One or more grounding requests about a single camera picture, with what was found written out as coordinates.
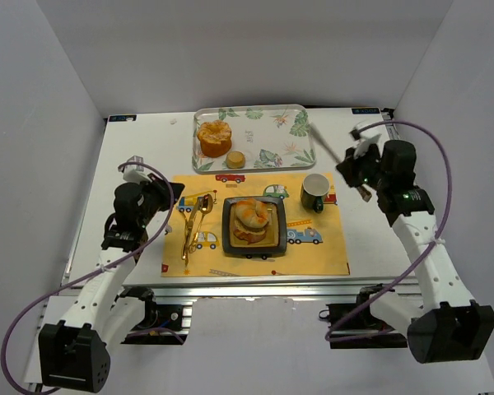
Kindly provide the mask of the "sliced bread piece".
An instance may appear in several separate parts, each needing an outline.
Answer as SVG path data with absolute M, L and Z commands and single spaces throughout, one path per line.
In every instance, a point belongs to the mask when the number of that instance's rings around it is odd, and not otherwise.
M 255 244 L 265 239 L 267 228 L 249 228 L 241 221 L 234 221 L 233 234 L 237 239 L 244 240 L 248 244 Z

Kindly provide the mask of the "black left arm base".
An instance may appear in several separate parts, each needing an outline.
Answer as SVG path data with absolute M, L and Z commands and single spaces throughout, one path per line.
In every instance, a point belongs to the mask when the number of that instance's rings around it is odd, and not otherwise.
M 144 318 L 135 325 L 131 332 L 144 333 L 128 335 L 123 344 L 147 346 L 181 346 L 186 335 L 182 331 L 184 306 L 181 304 L 158 304 L 151 288 L 134 286 L 124 288 L 115 300 L 134 298 L 144 302 Z

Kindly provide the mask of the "twisted orange-white bread roll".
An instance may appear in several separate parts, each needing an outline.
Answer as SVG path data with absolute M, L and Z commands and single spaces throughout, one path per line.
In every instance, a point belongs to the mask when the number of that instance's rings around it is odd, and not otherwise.
M 269 219 L 267 205 L 253 197 L 238 201 L 235 204 L 235 215 L 244 226 L 253 229 L 265 227 Z

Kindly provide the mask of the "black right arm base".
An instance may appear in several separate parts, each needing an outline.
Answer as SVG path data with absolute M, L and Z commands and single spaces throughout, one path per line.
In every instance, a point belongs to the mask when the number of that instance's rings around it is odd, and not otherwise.
M 357 294 L 353 303 L 327 304 L 325 309 L 319 311 L 318 319 L 331 327 L 339 319 L 349 314 L 358 305 L 366 302 L 371 296 L 384 288 L 383 284 L 365 286 Z M 374 318 L 370 308 L 360 312 L 357 316 L 344 323 L 335 331 L 330 339 L 343 337 L 355 337 L 352 340 L 330 342 L 331 350 L 364 350 L 364 349 L 403 349 L 407 348 L 406 339 L 391 329 L 384 321 Z

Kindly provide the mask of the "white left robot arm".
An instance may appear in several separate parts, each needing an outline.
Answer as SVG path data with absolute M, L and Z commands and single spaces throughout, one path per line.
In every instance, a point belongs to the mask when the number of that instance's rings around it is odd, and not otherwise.
M 114 211 L 105 223 L 96 274 L 85 281 L 70 309 L 40 330 L 43 385 L 98 393 L 109 375 L 110 351 L 138 324 L 151 320 L 152 292 L 122 285 L 149 240 L 147 226 L 169 211 L 184 185 L 139 175 L 114 190 Z

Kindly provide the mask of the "silver metal tongs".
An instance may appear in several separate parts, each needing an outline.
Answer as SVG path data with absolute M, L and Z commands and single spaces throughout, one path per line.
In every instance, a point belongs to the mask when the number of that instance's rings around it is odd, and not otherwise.
M 331 159 L 337 164 L 340 165 L 343 160 L 341 157 L 334 151 L 334 149 L 328 144 L 328 142 L 324 139 L 319 129 L 313 122 L 310 122 L 310 136 L 329 154 Z M 363 186 L 356 187 L 356 190 L 361 195 L 361 198 L 364 202 L 369 202 L 372 194 L 371 192 Z

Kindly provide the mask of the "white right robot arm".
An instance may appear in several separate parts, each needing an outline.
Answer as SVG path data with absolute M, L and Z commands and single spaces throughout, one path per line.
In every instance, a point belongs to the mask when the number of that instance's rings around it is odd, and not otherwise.
M 417 278 L 422 306 L 400 297 L 394 283 L 367 287 L 355 308 L 331 328 L 355 318 L 375 319 L 405 337 L 421 364 L 477 360 L 494 329 L 494 310 L 475 300 L 436 235 L 435 208 L 415 184 L 416 159 L 409 142 L 387 141 L 382 149 L 360 142 L 347 149 L 337 170 L 348 186 L 375 190 L 379 209 L 411 263 L 407 272 Z

